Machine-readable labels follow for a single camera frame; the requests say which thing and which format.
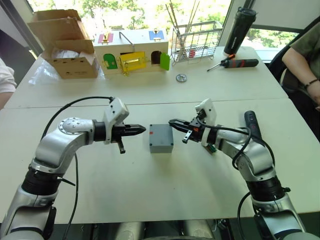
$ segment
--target black water bottle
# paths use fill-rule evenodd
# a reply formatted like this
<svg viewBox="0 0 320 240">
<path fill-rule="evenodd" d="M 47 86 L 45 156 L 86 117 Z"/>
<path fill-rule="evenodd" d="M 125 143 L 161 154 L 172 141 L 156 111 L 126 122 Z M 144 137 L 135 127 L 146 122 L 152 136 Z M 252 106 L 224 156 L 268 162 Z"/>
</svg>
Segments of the black water bottle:
<svg viewBox="0 0 320 240">
<path fill-rule="evenodd" d="M 232 30 L 224 48 L 226 55 L 235 54 L 238 51 L 252 23 L 256 20 L 256 14 L 256 11 L 252 9 L 238 8 L 234 17 Z"/>
</svg>

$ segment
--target gray box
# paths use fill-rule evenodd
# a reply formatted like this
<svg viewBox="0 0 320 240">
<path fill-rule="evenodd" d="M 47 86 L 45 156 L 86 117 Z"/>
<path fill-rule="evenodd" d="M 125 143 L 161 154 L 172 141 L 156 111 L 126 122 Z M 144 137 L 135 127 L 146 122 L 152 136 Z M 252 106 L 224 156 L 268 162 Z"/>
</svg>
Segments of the gray box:
<svg viewBox="0 0 320 240">
<path fill-rule="evenodd" d="M 150 124 L 149 147 L 153 154 L 172 153 L 174 137 L 169 124 Z"/>
</svg>

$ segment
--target robotic arm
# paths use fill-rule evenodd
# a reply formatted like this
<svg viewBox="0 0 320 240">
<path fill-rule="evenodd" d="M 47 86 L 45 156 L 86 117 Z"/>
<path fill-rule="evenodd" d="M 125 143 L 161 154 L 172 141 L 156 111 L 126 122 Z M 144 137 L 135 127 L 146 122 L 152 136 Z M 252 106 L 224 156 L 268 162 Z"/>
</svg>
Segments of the robotic arm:
<svg viewBox="0 0 320 240">
<path fill-rule="evenodd" d="M 195 107 L 197 117 L 191 122 L 172 119 L 169 124 L 186 133 L 188 140 L 215 145 L 232 159 L 243 147 L 247 136 L 215 126 L 216 111 L 211 99 L 204 100 Z M 276 175 L 273 159 L 268 149 L 251 139 L 236 160 L 236 165 L 246 181 L 253 208 L 254 220 L 264 240 L 316 240 L 320 239 L 305 232 L 305 227 L 292 205 L 287 192 Z"/>
<path fill-rule="evenodd" d="M 121 138 L 146 129 L 126 125 L 127 107 L 115 98 L 104 111 L 103 121 L 69 117 L 39 143 L 23 183 L 18 187 L 0 229 L 4 240 L 43 240 L 53 231 L 56 208 L 53 203 L 76 151 L 93 142 L 117 143 L 124 154 Z"/>
</svg>

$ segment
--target metal basket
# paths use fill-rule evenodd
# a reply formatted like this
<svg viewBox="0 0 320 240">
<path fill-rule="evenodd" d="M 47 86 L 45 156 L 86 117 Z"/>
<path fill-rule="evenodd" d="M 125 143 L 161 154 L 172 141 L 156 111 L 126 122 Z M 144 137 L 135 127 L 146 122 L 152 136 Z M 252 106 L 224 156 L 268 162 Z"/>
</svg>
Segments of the metal basket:
<svg viewBox="0 0 320 240">
<path fill-rule="evenodd" d="M 213 57 L 223 28 L 218 21 L 195 23 L 191 25 L 189 32 L 185 32 L 187 27 L 188 25 L 178 25 L 173 28 L 172 66 L 179 62 Z"/>
</svg>

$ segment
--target small metal disc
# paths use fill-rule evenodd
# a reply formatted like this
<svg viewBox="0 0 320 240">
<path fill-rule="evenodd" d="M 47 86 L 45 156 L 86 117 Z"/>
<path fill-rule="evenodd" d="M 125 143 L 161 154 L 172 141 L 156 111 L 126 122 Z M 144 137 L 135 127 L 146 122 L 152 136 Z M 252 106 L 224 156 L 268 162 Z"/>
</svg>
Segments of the small metal disc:
<svg viewBox="0 0 320 240">
<path fill-rule="evenodd" d="M 187 76 L 185 74 L 178 74 L 175 79 L 179 82 L 179 83 L 184 83 L 187 81 Z"/>
</svg>

